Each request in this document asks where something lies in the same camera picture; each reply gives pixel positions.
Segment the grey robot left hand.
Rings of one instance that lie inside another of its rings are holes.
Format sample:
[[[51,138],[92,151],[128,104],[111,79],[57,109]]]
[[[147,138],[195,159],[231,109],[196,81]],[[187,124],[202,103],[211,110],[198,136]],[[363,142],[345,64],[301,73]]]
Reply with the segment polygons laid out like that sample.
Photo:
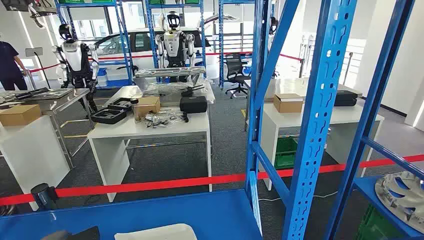
[[[77,233],[60,230],[41,238],[42,240],[99,240],[100,231],[97,226],[90,227]]]

